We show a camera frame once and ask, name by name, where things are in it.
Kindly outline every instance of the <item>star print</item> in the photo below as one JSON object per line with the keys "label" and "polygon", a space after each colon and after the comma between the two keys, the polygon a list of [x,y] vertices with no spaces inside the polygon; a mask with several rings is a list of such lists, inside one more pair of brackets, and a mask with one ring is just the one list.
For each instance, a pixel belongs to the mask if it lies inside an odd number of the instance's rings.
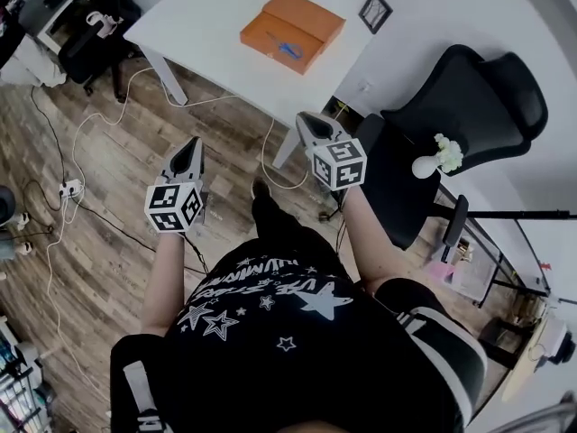
{"label": "star print", "polygon": [[236,264],[236,266],[237,266],[237,268],[240,268],[241,266],[248,266],[252,260],[254,260],[254,258],[245,258],[241,262],[238,262]]}
{"label": "star print", "polygon": [[221,337],[223,341],[226,341],[226,329],[234,324],[238,324],[236,319],[230,319],[226,317],[226,310],[220,313],[216,318],[203,318],[207,323],[208,327],[202,336],[207,336],[208,334],[217,334]]}
{"label": "star print", "polygon": [[270,307],[274,305],[274,300],[267,295],[266,297],[261,297],[261,305],[260,308],[266,308],[267,311],[270,311]]}
{"label": "star print", "polygon": [[308,293],[296,291],[295,294],[306,302],[301,308],[304,311],[316,311],[321,316],[332,321],[334,319],[334,309],[342,305],[348,305],[353,299],[348,297],[335,297],[333,295],[334,282],[328,282],[319,292]]}
{"label": "star print", "polygon": [[297,346],[292,343],[292,336],[290,336],[289,338],[280,338],[279,344],[277,345],[277,348],[282,348],[283,350],[285,350],[285,353],[288,350],[291,350],[292,348],[296,348]]}
{"label": "star print", "polygon": [[203,303],[199,307],[193,307],[190,305],[188,307],[188,313],[185,314],[178,324],[182,324],[184,321],[188,319],[188,323],[190,324],[190,330],[194,330],[197,327],[197,322],[203,314],[212,313],[213,309],[205,308],[206,303]]}

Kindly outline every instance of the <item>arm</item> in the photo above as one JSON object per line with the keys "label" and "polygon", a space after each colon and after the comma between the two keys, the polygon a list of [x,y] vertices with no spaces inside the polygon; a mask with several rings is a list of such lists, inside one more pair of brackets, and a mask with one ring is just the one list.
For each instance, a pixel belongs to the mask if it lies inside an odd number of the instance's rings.
{"label": "arm", "polygon": [[143,334],[165,336],[184,304],[184,239],[160,235],[152,275],[144,294]]}
{"label": "arm", "polygon": [[390,241],[360,186],[349,189],[343,207],[354,260],[365,289],[374,294],[380,285],[407,277],[410,264]]}

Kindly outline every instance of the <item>white vase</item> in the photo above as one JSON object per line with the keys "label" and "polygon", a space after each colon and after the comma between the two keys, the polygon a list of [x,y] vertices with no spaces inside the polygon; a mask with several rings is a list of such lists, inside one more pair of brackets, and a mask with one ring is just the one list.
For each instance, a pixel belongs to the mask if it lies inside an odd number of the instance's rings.
{"label": "white vase", "polygon": [[421,180],[429,178],[433,173],[435,173],[436,168],[440,164],[441,162],[439,162],[436,155],[424,155],[423,157],[419,157],[413,162],[413,175]]}

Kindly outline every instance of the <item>cardboard box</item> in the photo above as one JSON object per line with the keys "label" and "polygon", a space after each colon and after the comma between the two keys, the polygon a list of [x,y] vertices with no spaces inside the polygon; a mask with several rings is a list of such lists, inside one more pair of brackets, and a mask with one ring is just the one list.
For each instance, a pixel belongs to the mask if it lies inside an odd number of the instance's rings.
{"label": "cardboard box", "polygon": [[270,0],[241,42],[304,74],[343,26],[343,18],[309,0]]}

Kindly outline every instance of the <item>electrical outlet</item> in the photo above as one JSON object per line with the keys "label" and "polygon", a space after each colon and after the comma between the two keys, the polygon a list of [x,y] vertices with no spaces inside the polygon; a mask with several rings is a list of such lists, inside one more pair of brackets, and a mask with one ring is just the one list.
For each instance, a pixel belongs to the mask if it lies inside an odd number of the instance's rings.
{"label": "electrical outlet", "polygon": [[82,192],[82,183],[80,180],[67,181],[60,185],[61,198],[74,198]]}
{"label": "electrical outlet", "polygon": [[366,78],[363,78],[361,81],[359,81],[358,88],[359,92],[367,93],[372,88],[372,83]]}

